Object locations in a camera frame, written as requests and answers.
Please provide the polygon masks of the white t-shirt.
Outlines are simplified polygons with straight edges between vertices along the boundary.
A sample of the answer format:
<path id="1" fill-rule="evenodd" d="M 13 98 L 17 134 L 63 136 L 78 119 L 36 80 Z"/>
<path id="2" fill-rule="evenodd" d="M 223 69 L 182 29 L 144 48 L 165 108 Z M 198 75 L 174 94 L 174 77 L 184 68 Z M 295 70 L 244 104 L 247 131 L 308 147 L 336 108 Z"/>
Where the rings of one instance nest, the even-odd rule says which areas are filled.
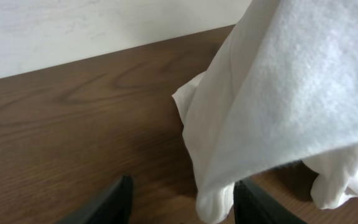
<path id="1" fill-rule="evenodd" d="M 252 1 L 208 69 L 173 99 L 205 223 L 223 221 L 236 182 L 295 161 L 311 197 L 358 197 L 358 0 Z"/>

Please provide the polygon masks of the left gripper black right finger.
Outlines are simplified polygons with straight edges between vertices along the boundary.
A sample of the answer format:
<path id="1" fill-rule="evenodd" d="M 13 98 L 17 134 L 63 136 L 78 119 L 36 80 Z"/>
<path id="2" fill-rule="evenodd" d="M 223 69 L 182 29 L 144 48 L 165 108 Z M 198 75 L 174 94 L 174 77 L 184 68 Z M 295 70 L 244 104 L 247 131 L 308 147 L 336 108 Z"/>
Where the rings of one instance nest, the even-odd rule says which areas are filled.
<path id="1" fill-rule="evenodd" d="M 250 179 L 234 185 L 236 224 L 306 224 Z"/>

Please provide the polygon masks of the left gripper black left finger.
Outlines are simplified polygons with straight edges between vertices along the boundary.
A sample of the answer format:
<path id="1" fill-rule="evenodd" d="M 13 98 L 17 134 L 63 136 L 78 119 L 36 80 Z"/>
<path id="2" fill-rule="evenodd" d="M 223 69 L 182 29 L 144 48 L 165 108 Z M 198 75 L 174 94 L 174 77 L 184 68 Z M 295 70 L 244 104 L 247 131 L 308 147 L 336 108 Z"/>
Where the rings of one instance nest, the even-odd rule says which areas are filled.
<path id="1" fill-rule="evenodd" d="M 133 180 L 123 175 L 57 224 L 128 224 L 132 210 Z"/>

